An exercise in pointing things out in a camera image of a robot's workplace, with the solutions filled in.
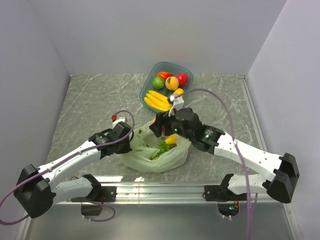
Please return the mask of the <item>yellow banana bunch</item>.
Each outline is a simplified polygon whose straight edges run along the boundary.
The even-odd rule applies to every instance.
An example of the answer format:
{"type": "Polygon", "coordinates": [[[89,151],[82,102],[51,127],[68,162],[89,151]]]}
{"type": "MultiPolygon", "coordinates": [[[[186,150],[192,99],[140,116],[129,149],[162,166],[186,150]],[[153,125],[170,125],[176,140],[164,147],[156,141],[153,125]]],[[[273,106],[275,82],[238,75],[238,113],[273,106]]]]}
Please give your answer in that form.
{"type": "Polygon", "coordinates": [[[149,90],[142,100],[147,106],[161,112],[167,112],[172,107],[168,98],[155,90],[149,90]]]}

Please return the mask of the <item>pale green plastic bag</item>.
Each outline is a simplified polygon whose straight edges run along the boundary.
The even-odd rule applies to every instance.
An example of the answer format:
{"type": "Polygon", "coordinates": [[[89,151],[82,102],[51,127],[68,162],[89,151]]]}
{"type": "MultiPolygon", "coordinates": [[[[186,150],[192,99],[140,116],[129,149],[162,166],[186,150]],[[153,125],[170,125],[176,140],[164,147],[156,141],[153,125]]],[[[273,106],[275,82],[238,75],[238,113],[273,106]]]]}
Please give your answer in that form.
{"type": "Polygon", "coordinates": [[[191,143],[180,136],[173,144],[165,143],[166,136],[156,137],[150,130],[152,123],[134,130],[131,151],[118,155],[121,163],[145,173],[164,173],[185,164],[191,143]]]}

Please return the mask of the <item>orange round fruit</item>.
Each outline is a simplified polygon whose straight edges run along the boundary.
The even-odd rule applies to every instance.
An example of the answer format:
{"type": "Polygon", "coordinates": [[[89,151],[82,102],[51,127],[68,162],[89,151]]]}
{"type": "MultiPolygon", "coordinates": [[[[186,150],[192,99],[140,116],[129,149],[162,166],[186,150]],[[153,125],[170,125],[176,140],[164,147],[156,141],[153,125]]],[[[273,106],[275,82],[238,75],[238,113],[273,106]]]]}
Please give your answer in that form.
{"type": "Polygon", "coordinates": [[[165,86],[170,91],[175,91],[179,87],[178,79],[175,76],[168,77],[165,80],[165,86]]]}

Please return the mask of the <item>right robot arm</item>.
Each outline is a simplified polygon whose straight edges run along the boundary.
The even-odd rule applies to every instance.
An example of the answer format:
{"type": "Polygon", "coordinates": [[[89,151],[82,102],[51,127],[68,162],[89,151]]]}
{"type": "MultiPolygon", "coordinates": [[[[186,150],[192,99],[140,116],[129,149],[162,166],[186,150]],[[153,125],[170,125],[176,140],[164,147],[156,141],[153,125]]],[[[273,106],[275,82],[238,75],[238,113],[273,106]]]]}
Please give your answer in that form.
{"type": "Polygon", "coordinates": [[[174,115],[158,113],[149,126],[156,137],[176,134],[199,151],[227,158],[255,171],[248,176],[228,174],[220,184],[220,194],[226,200],[246,192],[266,193],[280,203],[291,203],[300,172],[296,158],[260,150],[232,139],[221,129],[203,124],[191,108],[182,108],[174,115]]]}

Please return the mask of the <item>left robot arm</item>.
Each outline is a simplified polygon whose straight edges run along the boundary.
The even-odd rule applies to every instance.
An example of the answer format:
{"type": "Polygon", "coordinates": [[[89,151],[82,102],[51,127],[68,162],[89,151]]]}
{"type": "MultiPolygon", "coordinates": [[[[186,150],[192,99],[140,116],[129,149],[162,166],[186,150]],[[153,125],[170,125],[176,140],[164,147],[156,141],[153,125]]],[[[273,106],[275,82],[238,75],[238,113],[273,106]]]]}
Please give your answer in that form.
{"type": "Polygon", "coordinates": [[[69,181],[65,178],[104,157],[129,153],[131,132],[129,124],[119,121],[113,128],[95,133],[81,146],[51,163],[39,167],[29,164],[21,171],[13,195],[32,219],[66,200],[102,201],[101,183],[93,175],[85,174],[69,181]]]}

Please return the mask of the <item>green fruit in bag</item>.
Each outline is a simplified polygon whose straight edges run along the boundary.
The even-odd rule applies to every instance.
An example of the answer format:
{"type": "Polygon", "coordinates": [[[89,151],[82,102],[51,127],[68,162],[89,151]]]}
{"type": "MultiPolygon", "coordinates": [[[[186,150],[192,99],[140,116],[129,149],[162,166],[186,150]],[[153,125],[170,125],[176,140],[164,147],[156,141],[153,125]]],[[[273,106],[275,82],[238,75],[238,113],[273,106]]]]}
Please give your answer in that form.
{"type": "Polygon", "coordinates": [[[155,156],[155,157],[151,158],[150,160],[152,160],[152,161],[153,161],[153,160],[157,160],[157,159],[159,159],[159,157],[160,157],[160,156],[155,156]]]}

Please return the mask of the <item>green round fruit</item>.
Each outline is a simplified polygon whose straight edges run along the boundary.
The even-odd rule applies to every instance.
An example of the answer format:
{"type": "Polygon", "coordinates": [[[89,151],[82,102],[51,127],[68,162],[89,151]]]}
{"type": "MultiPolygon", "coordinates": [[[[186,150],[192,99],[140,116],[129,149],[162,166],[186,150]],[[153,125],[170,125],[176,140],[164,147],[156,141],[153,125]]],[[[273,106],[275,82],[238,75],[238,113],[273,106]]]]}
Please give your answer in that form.
{"type": "Polygon", "coordinates": [[[156,76],[152,81],[152,86],[154,89],[161,90],[165,86],[165,81],[161,77],[156,76]]]}

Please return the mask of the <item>yellow pear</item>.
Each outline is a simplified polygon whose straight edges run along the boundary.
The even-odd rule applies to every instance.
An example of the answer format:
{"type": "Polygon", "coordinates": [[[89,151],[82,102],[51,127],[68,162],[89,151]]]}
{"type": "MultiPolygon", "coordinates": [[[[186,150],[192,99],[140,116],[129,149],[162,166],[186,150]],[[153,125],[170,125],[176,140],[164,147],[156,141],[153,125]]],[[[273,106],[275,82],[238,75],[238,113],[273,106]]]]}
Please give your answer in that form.
{"type": "Polygon", "coordinates": [[[166,145],[176,145],[177,144],[177,135],[171,134],[164,140],[166,145]]]}

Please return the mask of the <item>green grape bunch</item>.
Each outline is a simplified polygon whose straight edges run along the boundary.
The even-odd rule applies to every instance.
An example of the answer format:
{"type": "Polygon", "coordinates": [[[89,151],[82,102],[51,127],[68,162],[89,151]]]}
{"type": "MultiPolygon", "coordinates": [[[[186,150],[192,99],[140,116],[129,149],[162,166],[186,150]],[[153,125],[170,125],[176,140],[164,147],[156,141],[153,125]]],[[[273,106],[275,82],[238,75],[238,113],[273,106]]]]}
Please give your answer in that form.
{"type": "Polygon", "coordinates": [[[164,141],[159,142],[159,144],[157,145],[158,152],[156,154],[156,157],[159,157],[163,153],[168,152],[169,150],[171,150],[175,146],[176,146],[175,144],[167,144],[164,141]]]}

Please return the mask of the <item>yellow mango in tray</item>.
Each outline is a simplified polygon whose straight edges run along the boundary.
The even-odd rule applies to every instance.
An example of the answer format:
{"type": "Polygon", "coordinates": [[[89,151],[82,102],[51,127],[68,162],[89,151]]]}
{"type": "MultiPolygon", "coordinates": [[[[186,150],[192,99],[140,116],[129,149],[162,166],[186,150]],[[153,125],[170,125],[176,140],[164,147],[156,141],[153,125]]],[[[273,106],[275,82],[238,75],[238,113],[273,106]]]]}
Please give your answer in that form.
{"type": "Polygon", "coordinates": [[[182,88],[177,88],[174,92],[173,95],[180,95],[184,92],[184,90],[182,88]]]}

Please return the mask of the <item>red orange mango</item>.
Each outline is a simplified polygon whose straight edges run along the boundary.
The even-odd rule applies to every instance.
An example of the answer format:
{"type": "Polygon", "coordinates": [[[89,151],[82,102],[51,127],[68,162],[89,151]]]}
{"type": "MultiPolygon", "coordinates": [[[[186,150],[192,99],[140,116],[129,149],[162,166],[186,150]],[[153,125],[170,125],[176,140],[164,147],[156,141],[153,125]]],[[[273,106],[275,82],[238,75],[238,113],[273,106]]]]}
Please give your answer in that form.
{"type": "Polygon", "coordinates": [[[156,76],[162,78],[165,81],[167,78],[173,77],[174,75],[166,71],[161,71],[158,72],[156,76]]]}

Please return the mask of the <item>red apple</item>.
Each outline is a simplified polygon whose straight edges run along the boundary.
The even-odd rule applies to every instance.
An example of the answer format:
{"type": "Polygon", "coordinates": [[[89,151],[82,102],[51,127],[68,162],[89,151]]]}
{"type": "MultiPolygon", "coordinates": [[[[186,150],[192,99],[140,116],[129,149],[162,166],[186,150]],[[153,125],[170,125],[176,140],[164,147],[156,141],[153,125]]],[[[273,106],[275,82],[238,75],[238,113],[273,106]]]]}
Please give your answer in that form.
{"type": "Polygon", "coordinates": [[[186,73],[180,73],[179,75],[176,76],[179,82],[179,86],[183,87],[189,82],[188,75],[186,73]]]}

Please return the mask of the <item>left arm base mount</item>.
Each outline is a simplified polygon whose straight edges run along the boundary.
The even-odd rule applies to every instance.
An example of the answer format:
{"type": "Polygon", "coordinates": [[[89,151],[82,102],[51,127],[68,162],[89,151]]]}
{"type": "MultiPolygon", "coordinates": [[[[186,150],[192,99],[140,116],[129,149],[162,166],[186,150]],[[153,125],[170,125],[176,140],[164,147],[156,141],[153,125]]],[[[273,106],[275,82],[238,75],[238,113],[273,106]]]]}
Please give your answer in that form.
{"type": "Polygon", "coordinates": [[[111,216],[107,220],[111,220],[116,215],[116,210],[107,205],[107,203],[114,203],[116,201],[117,187],[116,186],[102,186],[99,190],[93,190],[86,198],[76,197],[70,201],[72,203],[81,203],[81,214],[89,220],[91,217],[98,217],[103,213],[103,208],[110,210],[111,216]]]}

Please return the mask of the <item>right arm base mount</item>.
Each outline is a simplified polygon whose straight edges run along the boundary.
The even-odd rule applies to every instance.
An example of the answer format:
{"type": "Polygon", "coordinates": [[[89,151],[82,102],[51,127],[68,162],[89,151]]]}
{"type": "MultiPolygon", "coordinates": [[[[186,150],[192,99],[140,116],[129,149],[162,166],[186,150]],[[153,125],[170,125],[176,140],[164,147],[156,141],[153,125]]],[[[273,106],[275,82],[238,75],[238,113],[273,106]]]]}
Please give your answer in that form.
{"type": "Polygon", "coordinates": [[[247,200],[246,193],[233,193],[228,189],[230,180],[235,175],[232,173],[227,174],[220,185],[209,184],[204,186],[202,197],[206,202],[217,202],[218,213],[223,218],[232,220],[238,217],[243,210],[240,210],[240,202],[247,200]]]}

